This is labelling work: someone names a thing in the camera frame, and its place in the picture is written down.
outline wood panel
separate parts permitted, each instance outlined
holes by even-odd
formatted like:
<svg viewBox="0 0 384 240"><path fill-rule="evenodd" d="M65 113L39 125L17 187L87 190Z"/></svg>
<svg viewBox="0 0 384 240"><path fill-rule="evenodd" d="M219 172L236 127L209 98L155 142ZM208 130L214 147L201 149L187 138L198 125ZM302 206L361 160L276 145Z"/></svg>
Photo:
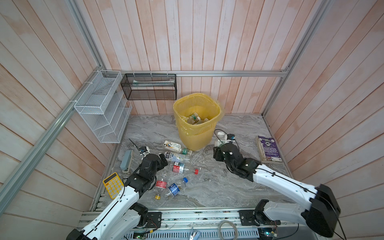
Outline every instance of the wood panel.
<svg viewBox="0 0 384 240"><path fill-rule="evenodd" d="M271 70L286 67L320 0L77 2L107 68ZM121 65L122 55L130 68ZM178 98L201 92L227 113L261 113L277 80L182 77ZM137 114L172 114L172 104L134 101Z"/></svg>
<svg viewBox="0 0 384 240"><path fill-rule="evenodd" d="M2 185L97 63L64 1L1 1L0 28ZM111 148L74 115L0 217L2 238L64 239L89 210Z"/></svg>
<svg viewBox="0 0 384 240"><path fill-rule="evenodd" d="M333 190L351 239L383 235L383 14L336 1L265 116L294 178Z"/></svg>

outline black mesh basket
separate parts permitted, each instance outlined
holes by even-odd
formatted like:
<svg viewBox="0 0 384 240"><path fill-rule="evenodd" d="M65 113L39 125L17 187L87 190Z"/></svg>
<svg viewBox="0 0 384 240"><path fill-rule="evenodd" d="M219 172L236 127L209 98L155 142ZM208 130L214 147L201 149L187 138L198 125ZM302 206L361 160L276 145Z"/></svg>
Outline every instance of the black mesh basket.
<svg viewBox="0 0 384 240"><path fill-rule="evenodd" d="M121 87L128 100L176 100L176 74L126 73Z"/></svg>

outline purple book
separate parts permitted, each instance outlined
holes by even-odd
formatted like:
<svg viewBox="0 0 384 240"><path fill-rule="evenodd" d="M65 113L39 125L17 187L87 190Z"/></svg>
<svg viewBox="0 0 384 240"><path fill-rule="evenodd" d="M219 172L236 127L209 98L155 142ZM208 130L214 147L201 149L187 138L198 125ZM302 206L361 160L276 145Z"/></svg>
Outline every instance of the purple book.
<svg viewBox="0 0 384 240"><path fill-rule="evenodd" d="M271 137L257 136L257 148L262 161L282 162L276 141Z"/></svg>

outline yellow calculator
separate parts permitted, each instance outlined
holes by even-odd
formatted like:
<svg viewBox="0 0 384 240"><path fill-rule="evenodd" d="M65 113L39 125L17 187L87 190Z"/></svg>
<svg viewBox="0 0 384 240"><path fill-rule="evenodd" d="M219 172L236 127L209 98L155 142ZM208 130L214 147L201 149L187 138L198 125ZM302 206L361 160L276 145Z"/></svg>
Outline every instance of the yellow calculator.
<svg viewBox="0 0 384 240"><path fill-rule="evenodd" d="M112 199L115 199L120 190L124 188L124 183L116 172L104 179L103 183Z"/></svg>

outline white bottle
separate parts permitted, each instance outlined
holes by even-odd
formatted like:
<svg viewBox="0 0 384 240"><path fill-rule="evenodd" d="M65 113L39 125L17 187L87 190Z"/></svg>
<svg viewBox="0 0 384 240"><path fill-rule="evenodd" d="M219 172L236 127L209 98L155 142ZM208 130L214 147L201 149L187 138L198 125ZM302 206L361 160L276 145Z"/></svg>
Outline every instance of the white bottle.
<svg viewBox="0 0 384 240"><path fill-rule="evenodd" d="M195 122L200 121L199 115L197 113L192 113L191 116L189 116L187 123L189 124L195 124Z"/></svg>
<svg viewBox="0 0 384 240"><path fill-rule="evenodd" d="M164 196L167 190L167 171L161 172L160 177L156 181L155 185L155 199L159 200L161 196Z"/></svg>
<svg viewBox="0 0 384 240"><path fill-rule="evenodd" d="M202 123L205 123L205 122L208 122L208 121L209 121L208 118L204 118L203 120L200 120L197 123L195 123L195 125L202 124Z"/></svg>
<svg viewBox="0 0 384 240"><path fill-rule="evenodd" d="M176 152L170 152L170 151L166 151L164 152L164 155L167 159L167 161L176 161L176 162L183 162L183 163L186 163L186 162L190 162L190 156L189 155L184 155L184 154L180 154L180 153L176 153Z"/></svg>
<svg viewBox="0 0 384 240"><path fill-rule="evenodd" d="M181 148L181 145L178 143L174 143L174 142L166 140L164 142L164 146L166 149L171 150L172 152L178 152L181 154L192 155L192 150L189 150L188 148Z"/></svg>
<svg viewBox="0 0 384 240"><path fill-rule="evenodd" d="M192 168L191 165L181 163L181 162L172 162L170 164L170 168L172 169L173 172L176 172L176 173L182 173L182 174L194 173L196 175L199 173L198 169L194 169Z"/></svg>
<svg viewBox="0 0 384 240"><path fill-rule="evenodd" d="M188 179L185 177L180 181L177 181L173 184L171 184L167 190L165 196L168 197L168 199L173 198L176 196L180 191L185 190L185 188L188 186Z"/></svg>

